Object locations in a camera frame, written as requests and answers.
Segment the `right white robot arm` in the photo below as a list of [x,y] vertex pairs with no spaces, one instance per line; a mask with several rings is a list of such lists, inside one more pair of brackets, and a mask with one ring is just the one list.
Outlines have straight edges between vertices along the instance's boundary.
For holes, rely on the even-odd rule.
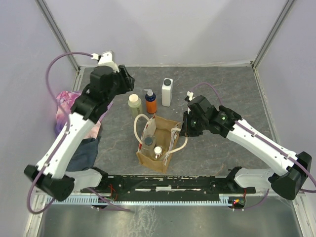
[[315,181],[310,174],[312,157],[308,153],[286,149],[235,111],[222,105],[216,108],[202,95],[195,97],[188,91],[185,100],[188,109],[183,113],[180,136],[198,137],[209,131],[241,145],[268,165],[267,169],[238,168],[234,176],[226,180],[231,193],[254,187],[272,189],[282,198],[294,200],[306,179]]

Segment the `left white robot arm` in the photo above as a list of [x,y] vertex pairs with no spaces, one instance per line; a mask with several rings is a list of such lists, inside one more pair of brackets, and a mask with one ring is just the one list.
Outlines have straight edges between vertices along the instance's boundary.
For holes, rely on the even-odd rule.
[[84,137],[107,111],[116,95],[134,89],[135,79],[125,65],[117,70],[98,66],[90,74],[90,83],[75,100],[68,121],[47,154],[36,164],[27,165],[25,175],[36,187],[57,201],[64,201],[73,191],[93,188],[105,192],[109,181],[98,168],[67,172],[68,164]]

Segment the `orange bottle dark blue cap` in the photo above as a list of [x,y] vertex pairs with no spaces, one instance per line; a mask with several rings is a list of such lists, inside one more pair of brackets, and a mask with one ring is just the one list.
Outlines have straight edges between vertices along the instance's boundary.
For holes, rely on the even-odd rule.
[[146,100],[146,108],[149,114],[155,114],[157,112],[157,100],[156,94],[151,89],[144,89],[146,92],[145,100]]

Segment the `burlap watermelon canvas bag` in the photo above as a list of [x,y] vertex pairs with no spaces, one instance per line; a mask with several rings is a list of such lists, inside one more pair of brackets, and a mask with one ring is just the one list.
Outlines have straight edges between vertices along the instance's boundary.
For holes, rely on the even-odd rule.
[[[140,118],[144,118],[147,122],[141,136],[138,136],[137,122]],[[136,155],[140,164],[161,173],[167,171],[172,155],[185,148],[188,142],[185,138],[183,145],[176,147],[181,123],[157,115],[151,118],[145,114],[136,116],[133,129],[135,138],[139,142]]]

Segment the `clear square bottle grey cap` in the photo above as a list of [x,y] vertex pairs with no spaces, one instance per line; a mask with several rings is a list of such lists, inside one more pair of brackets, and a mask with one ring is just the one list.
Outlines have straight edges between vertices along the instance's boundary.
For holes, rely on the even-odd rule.
[[153,135],[147,135],[143,141],[141,153],[151,159],[155,158],[154,149],[157,146],[157,139]]

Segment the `white square bottle grey cap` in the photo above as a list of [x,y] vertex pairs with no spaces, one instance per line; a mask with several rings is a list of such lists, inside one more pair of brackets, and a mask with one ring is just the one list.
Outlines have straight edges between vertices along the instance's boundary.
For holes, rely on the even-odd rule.
[[172,100],[173,79],[165,78],[161,87],[161,103],[169,107]]

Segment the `dark blue towel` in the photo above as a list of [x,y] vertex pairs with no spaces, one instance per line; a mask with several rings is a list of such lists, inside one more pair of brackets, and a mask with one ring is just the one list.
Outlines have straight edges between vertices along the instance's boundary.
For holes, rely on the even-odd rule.
[[73,154],[66,171],[76,172],[92,168],[98,155],[99,142],[100,136],[83,139]]

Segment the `green bottle white cap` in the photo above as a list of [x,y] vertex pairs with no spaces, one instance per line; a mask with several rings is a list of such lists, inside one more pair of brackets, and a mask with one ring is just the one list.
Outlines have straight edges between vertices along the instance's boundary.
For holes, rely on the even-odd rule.
[[128,98],[128,106],[133,118],[143,113],[143,106],[140,97],[137,94],[131,94]]

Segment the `clear yellow bottle white cap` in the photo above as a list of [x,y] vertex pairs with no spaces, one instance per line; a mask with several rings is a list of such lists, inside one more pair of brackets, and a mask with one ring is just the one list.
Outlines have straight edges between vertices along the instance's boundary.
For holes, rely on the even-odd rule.
[[154,148],[154,160],[159,160],[163,154],[163,147],[162,146],[156,146]]

